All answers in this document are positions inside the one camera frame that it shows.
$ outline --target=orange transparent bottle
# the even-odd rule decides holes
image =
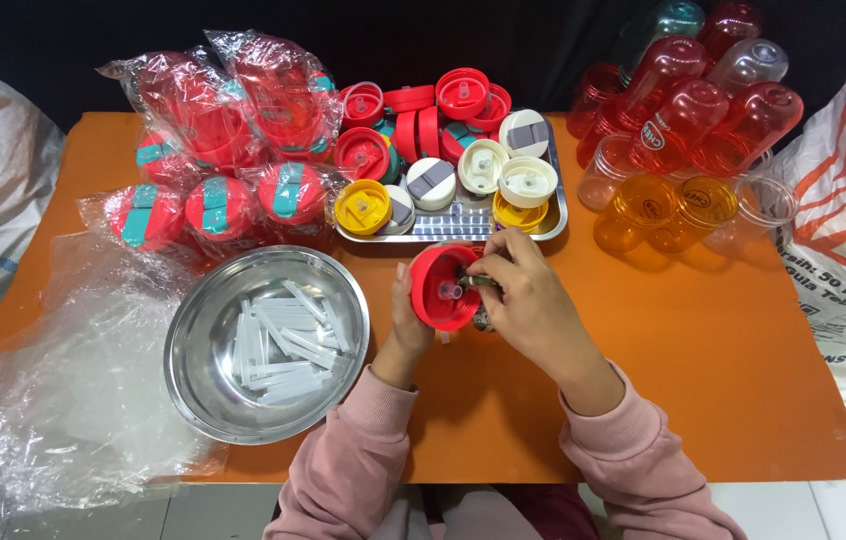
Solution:
[[[739,208],[736,195],[726,184],[708,176],[683,182],[676,192],[676,213],[664,227],[646,240],[667,253],[686,251],[733,219]]]
[[[620,184],[593,224],[593,240],[607,253],[623,253],[665,226],[677,211],[677,196],[666,179],[639,174]]]
[[[613,133],[599,141],[576,187],[576,197],[587,210],[600,213],[623,181],[641,172],[630,160],[630,133]]]

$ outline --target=stainless steel bowl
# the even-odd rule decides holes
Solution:
[[[356,345],[340,354],[345,361],[337,362],[340,368],[320,393],[301,402],[262,406],[256,403],[260,392],[247,390],[230,375],[229,345],[240,300],[289,296],[283,286],[287,279],[317,300],[328,299]],[[297,246],[261,248],[220,264],[180,304],[166,335],[166,387],[176,408],[202,434],[241,445],[272,443],[306,430],[344,399],[368,345],[367,299],[342,264]]]

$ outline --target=person's right hand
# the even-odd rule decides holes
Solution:
[[[501,256],[504,249],[512,261]],[[595,416],[620,403],[623,385],[619,377],[586,333],[560,277],[525,232],[508,227],[493,233],[483,248],[483,258],[466,273],[487,274],[500,284],[502,292],[496,287],[478,288],[490,324],[556,381],[574,411]]]

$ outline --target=black backdrop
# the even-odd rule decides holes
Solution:
[[[764,36],[789,54],[804,120],[846,80],[846,0],[751,0]],[[700,1],[708,10],[715,0]],[[612,60],[621,29],[655,0],[18,0],[0,1],[0,79],[64,131],[86,111],[130,111],[94,68],[156,50],[205,44],[201,30],[261,31],[317,55],[339,87],[433,84],[478,68],[514,106],[566,111],[586,66]]]

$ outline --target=white bottle lid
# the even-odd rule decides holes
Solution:
[[[406,171],[406,191],[418,209],[437,211],[453,201],[457,174],[449,161],[423,157]]]
[[[535,110],[517,110],[502,120],[500,144],[511,158],[539,158],[550,145],[550,126]]]
[[[417,211],[414,209],[414,200],[405,189],[399,185],[387,185],[386,193],[389,195],[389,204],[393,208],[393,216],[389,223],[377,231],[377,235],[403,235],[417,222]]]
[[[513,157],[502,166],[500,194],[521,209],[535,209],[557,190],[557,170],[538,157]]]
[[[510,160],[507,150],[499,142],[488,138],[466,147],[456,166],[459,182],[470,193],[490,195],[500,189],[503,165]]]

